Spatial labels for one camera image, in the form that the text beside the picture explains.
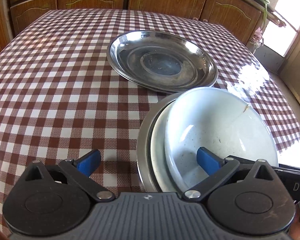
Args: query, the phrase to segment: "gray ribbed panel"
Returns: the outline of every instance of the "gray ribbed panel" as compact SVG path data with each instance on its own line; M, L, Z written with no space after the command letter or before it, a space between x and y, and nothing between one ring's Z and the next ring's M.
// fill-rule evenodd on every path
M284 233L261 237L290 240ZM13 234L13 240L32 237ZM77 228L40 240L244 240L217 227L200 204L186 203L176 193L121 193L117 200L97 204Z

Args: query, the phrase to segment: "stack of bowls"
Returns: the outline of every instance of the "stack of bowls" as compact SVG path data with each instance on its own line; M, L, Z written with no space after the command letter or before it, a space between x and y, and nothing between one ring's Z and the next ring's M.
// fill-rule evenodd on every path
M199 87L166 97L144 119L137 162L145 190L181 194L205 179L196 161L199 147L220 158L266 159L278 166L274 139L260 115L225 90Z

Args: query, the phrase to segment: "stainless steel plate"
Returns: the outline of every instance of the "stainless steel plate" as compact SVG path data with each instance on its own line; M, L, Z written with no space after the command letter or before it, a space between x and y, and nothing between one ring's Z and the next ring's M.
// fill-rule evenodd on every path
M139 177L146 192L161 192L169 189L168 191L181 193L169 173L164 154L164 137L153 134L154 126L162 111L181 94L170 95L156 103L141 124L137 142L137 164ZM150 152L151 140L156 138L163 149L157 145L153 147L156 148L156 152Z
M170 33L122 34L109 45L107 59L126 79L164 93L209 87L218 77L218 69L206 52Z

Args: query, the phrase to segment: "checkered tablecloth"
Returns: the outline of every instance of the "checkered tablecloth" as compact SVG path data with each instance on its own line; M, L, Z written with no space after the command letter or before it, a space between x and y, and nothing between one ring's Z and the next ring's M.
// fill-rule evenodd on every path
M136 11L50 11L0 53L4 233L2 202L34 159L55 164L100 149L102 164L92 179L116 194L140 190L138 131L166 95L120 77L106 49L116 36L143 29L173 33L206 50L219 70L215 87L249 102L268 125L279 162L300 166L300 127L292 110L266 70L224 27Z

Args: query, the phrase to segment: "white bowl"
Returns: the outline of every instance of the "white bowl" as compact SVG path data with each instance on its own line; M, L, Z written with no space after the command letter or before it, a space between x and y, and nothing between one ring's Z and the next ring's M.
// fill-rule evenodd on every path
M202 146L220 158L234 155L252 161L266 159L278 166L274 139L260 115L222 89L191 89L170 110L165 155L171 176L183 192L208 176L196 161Z

